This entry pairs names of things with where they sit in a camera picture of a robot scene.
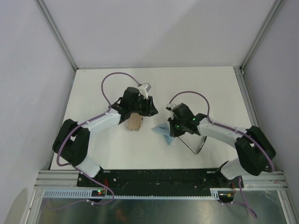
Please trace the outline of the map print glasses case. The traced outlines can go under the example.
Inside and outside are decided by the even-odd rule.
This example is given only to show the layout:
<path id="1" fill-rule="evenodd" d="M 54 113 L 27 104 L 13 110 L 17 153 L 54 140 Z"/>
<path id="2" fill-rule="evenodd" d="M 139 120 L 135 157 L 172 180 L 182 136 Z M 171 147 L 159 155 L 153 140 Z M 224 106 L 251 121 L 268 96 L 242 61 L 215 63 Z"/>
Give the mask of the map print glasses case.
<path id="1" fill-rule="evenodd" d="M 129 131 L 139 131 L 143 124 L 143 116 L 138 113 L 132 113 L 127 120 L 127 129 Z"/>

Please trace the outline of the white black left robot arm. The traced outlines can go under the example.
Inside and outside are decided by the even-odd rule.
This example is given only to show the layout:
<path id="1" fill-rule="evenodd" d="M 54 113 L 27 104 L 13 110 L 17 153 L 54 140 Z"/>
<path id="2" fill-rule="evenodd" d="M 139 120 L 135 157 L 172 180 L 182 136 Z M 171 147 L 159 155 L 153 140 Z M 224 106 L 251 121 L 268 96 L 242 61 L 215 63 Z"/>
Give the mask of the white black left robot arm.
<path id="1" fill-rule="evenodd" d="M 128 120 L 133 113 L 143 117 L 158 114 L 153 103 L 153 97 L 148 95 L 151 86 L 144 83 L 139 87 L 128 87 L 123 96 L 113 103 L 107 112 L 92 119 L 78 122 L 67 119 L 63 122 L 53 143 L 52 150 L 81 173 L 87 175 L 87 181 L 92 186 L 103 182 L 102 167 L 88 156 L 89 141 L 93 134 L 102 132 L 112 126 Z"/>

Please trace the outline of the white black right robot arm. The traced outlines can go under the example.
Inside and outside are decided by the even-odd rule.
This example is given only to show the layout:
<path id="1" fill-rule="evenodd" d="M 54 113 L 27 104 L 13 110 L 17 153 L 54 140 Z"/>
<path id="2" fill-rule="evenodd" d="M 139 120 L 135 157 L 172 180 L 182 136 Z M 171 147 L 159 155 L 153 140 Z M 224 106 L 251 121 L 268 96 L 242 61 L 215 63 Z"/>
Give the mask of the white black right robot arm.
<path id="1" fill-rule="evenodd" d="M 259 127 L 244 129 L 216 123 L 205 114 L 194 115 L 183 103 L 168 104 L 166 109 L 171 112 L 168 118 L 171 137 L 195 134 L 216 139 L 236 150 L 237 158 L 218 168 L 215 181 L 220 187 L 227 187 L 234 178 L 244 174 L 258 176 L 275 169 L 272 159 L 276 151 Z"/>

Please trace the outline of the light blue cleaning cloth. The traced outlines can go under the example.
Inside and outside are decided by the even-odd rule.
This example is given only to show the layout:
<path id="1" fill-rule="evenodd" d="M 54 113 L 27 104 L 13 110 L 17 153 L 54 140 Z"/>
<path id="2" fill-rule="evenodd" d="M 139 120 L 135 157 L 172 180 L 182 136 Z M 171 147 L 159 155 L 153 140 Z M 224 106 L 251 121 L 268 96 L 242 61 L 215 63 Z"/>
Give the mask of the light blue cleaning cloth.
<path id="1" fill-rule="evenodd" d="M 159 124 L 151 130 L 157 134 L 162 135 L 168 146 L 170 146 L 172 141 L 174 140 L 174 138 L 170 136 L 170 127 L 167 123 Z"/>

